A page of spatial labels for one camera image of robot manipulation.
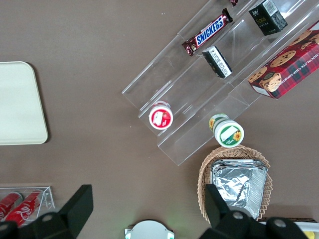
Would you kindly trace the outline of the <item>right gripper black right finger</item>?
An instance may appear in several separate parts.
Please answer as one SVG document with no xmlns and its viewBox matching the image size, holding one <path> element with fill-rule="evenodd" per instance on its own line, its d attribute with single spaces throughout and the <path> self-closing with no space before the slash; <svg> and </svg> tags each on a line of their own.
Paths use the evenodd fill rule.
<svg viewBox="0 0 319 239">
<path fill-rule="evenodd" d="M 216 186 L 205 185 L 205 209 L 211 227 L 202 239 L 266 239 L 266 227 L 246 213 L 228 208 Z"/>
</svg>

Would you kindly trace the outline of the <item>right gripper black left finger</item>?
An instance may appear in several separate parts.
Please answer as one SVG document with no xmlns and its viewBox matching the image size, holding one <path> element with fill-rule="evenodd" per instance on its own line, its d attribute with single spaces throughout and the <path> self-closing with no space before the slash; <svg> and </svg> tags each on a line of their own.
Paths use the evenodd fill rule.
<svg viewBox="0 0 319 239">
<path fill-rule="evenodd" d="M 19 239 L 76 239 L 93 212 L 91 184 L 82 185 L 57 213 L 47 213 L 18 230 Z"/>
</svg>

